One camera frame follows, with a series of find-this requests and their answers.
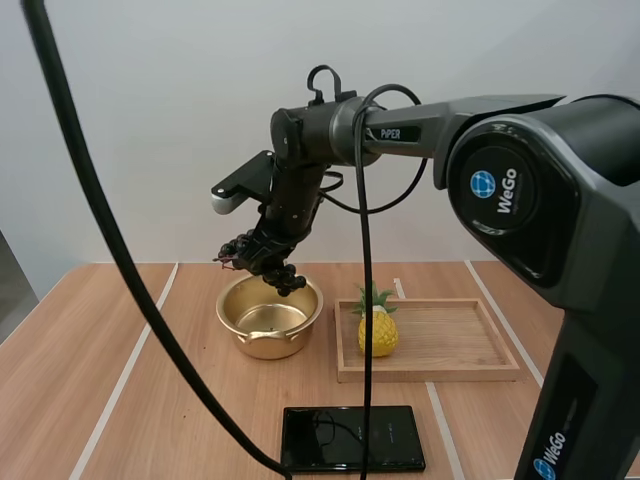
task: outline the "white wall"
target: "white wall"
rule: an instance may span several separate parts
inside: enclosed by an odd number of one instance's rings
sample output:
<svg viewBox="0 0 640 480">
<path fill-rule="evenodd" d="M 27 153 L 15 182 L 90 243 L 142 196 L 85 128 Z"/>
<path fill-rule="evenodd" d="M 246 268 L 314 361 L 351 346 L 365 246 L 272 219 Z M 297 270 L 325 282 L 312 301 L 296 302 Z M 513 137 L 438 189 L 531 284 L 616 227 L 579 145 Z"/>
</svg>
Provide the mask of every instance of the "white wall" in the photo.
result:
<svg viewBox="0 0 640 480">
<path fill-rule="evenodd" d="M 47 3 L 94 162 L 140 261 L 208 261 L 254 225 L 255 203 L 218 217 L 209 189 L 270 147 L 271 113 L 308 100 L 304 82 L 317 64 L 362 94 L 398 82 L 423 101 L 640 88 L 634 0 Z M 0 2 L 0 51 L 0 230 L 42 296 L 74 265 L 110 257 L 17 0 Z M 368 169 L 370 203 L 395 197 L 416 167 L 387 159 Z M 353 183 L 340 192 L 352 204 Z M 325 204 L 292 259 L 359 261 L 349 215 Z M 430 175 L 372 224 L 378 261 L 488 257 Z"/>
</svg>

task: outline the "black phone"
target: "black phone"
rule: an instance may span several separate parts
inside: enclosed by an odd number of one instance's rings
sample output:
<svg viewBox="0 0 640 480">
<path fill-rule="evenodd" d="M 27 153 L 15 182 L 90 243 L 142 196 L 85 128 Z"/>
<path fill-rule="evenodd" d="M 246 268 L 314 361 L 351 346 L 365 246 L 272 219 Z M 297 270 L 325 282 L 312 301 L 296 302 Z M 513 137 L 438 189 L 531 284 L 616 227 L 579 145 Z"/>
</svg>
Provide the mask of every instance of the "black phone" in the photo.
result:
<svg viewBox="0 0 640 480">
<path fill-rule="evenodd" d="M 284 409 L 280 460 L 291 472 L 360 471 L 363 407 Z M 369 471 L 415 472 L 426 468 L 410 406 L 371 407 Z"/>
</svg>

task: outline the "pineapple leaves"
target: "pineapple leaves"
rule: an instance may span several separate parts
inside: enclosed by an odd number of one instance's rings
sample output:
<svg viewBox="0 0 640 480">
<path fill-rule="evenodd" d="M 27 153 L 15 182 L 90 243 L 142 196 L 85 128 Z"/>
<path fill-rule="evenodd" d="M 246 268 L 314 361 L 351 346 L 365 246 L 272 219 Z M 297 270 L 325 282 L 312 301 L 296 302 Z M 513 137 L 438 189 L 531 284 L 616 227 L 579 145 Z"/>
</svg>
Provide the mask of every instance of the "pineapple leaves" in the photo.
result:
<svg viewBox="0 0 640 480">
<path fill-rule="evenodd" d="M 355 306 L 353 313 L 362 314 L 365 311 L 366 293 L 365 293 L 364 287 L 361 287 L 358 285 L 358 289 L 360 290 L 360 303 Z M 373 282 L 373 285 L 371 286 L 371 290 L 373 293 L 374 306 L 379 305 L 381 307 L 384 307 L 388 313 L 395 312 L 398 309 L 397 307 L 387 308 L 385 305 L 387 303 L 387 299 L 394 294 L 393 290 L 383 290 L 381 292 L 378 292 L 378 287 L 376 285 L 376 282 Z"/>
</svg>

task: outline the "golden bowl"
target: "golden bowl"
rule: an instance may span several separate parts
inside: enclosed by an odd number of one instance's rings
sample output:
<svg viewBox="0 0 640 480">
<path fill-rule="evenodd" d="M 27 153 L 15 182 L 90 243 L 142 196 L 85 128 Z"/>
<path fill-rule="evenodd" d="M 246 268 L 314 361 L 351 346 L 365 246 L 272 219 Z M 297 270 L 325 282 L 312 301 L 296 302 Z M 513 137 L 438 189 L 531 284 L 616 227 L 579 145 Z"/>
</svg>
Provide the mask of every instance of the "golden bowl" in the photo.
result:
<svg viewBox="0 0 640 480">
<path fill-rule="evenodd" d="M 304 288 L 281 297 L 262 277 L 248 276 L 222 292 L 216 311 L 242 352 L 272 360 L 305 346 L 322 301 L 322 293 L 309 279 Z"/>
</svg>

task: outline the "yellow pineapple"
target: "yellow pineapple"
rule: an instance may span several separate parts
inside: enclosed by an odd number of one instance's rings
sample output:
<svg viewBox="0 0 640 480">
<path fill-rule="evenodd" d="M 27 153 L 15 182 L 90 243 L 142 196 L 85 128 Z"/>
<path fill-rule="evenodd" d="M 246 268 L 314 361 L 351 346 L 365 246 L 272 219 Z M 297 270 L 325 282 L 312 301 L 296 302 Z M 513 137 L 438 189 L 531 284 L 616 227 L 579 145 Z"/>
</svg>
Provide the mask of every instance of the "yellow pineapple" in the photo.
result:
<svg viewBox="0 0 640 480">
<path fill-rule="evenodd" d="M 358 344 L 360 350 L 364 353 L 365 343 L 365 293 L 364 288 L 360 287 L 360 304 L 354 310 L 354 313 L 362 315 L 360 326 L 358 327 Z M 384 290 L 378 293 L 375 282 L 373 283 L 373 356 L 384 357 L 390 355 L 398 345 L 398 329 L 389 315 L 397 310 L 397 308 L 387 308 L 386 302 L 391 290 Z"/>
</svg>

